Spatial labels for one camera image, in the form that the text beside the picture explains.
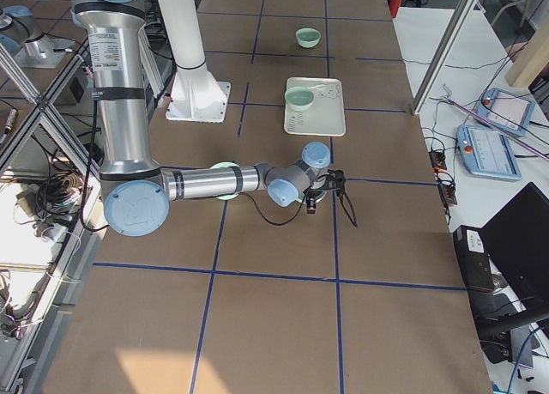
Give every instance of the blue electronic device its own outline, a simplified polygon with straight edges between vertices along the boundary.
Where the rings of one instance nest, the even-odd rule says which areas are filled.
[[[492,88],[485,92],[476,112],[501,130],[524,136],[534,107],[532,100],[500,88]]]
[[[456,137],[463,163],[472,175],[508,181],[521,179],[505,135],[484,126],[461,125]]]

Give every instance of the device screen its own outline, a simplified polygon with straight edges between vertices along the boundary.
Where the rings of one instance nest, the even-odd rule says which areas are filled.
[[[494,130],[469,129],[474,142],[474,157],[482,171],[515,174],[504,136]]]
[[[530,102],[512,94],[498,92],[494,98],[488,119],[512,130],[518,130],[524,121]]]

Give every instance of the white table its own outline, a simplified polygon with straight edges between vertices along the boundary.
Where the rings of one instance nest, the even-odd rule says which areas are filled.
[[[395,30],[401,46],[402,57],[406,62],[410,87],[414,95],[418,91],[428,65],[407,61],[418,61],[421,63],[429,63],[431,61],[451,15],[451,9],[399,9],[398,16],[395,19]],[[480,11],[475,10],[468,17],[446,64],[478,67],[496,62],[499,59],[505,58],[505,56],[505,49],[502,47],[490,24]],[[477,100],[502,64],[503,60],[498,64],[477,70],[456,69],[445,66],[432,88],[430,97],[440,98],[446,94],[446,91],[443,89],[443,85],[445,84],[452,91],[452,100],[462,105]],[[528,90],[526,88],[512,88],[505,80],[505,74],[511,66],[511,62],[504,66],[490,88],[508,89],[519,95],[527,94]],[[435,100],[428,100],[425,103],[419,115],[422,126],[432,128],[435,124],[436,108],[437,102]],[[466,114],[457,108],[441,103],[438,105],[437,126],[435,130],[448,136],[455,136],[457,127],[463,123],[465,118]],[[535,107],[532,120],[547,124],[546,117],[538,106]],[[469,119],[468,123],[473,124],[474,122],[472,119]],[[532,125],[528,128],[536,135],[549,141],[549,130]],[[432,136],[429,130],[424,130],[424,133],[425,136]],[[455,142],[448,137],[440,135],[435,135],[435,137],[441,139],[446,148],[451,148],[455,145]],[[523,139],[542,152],[549,152],[549,147],[538,144],[533,138],[525,136]],[[430,147],[431,140],[427,139],[425,141],[427,146]],[[434,142],[433,146],[435,149],[440,148],[439,142]],[[515,143],[512,143],[511,147],[516,155],[529,155],[528,151]],[[458,202],[457,206],[450,208],[451,220],[449,230],[451,232],[460,225],[482,227],[530,181],[533,181],[549,196],[549,163],[542,159],[519,159],[518,165],[522,173],[522,180],[507,182],[473,177],[463,166],[459,154],[455,158],[453,149],[446,151],[446,156],[449,172],[455,177],[456,199]],[[505,293],[510,299],[516,299],[514,293],[509,291],[509,287],[505,289]],[[541,332],[538,332],[538,334],[543,339],[542,342],[546,348],[549,349],[547,338]],[[538,349],[537,351],[540,354],[545,354],[543,349]],[[486,365],[492,381],[501,390],[505,391],[513,365],[510,363],[493,365],[487,359]],[[512,392],[526,393],[528,390],[547,392],[547,388],[549,387],[549,360],[534,357],[534,370],[524,371],[522,375],[523,377],[534,375],[535,379],[527,383],[524,379],[516,378],[513,383]]]

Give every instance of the white tray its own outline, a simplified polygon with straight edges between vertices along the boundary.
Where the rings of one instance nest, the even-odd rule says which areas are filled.
[[[284,130],[294,135],[342,136],[345,111],[341,82],[325,78],[288,78],[286,89],[307,87],[315,94],[312,106],[296,112],[286,105]]]

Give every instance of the computer monitor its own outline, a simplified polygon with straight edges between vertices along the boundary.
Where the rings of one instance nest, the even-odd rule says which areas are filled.
[[[549,199],[533,182],[482,227],[480,237],[518,298],[527,298],[527,309],[549,303]]]

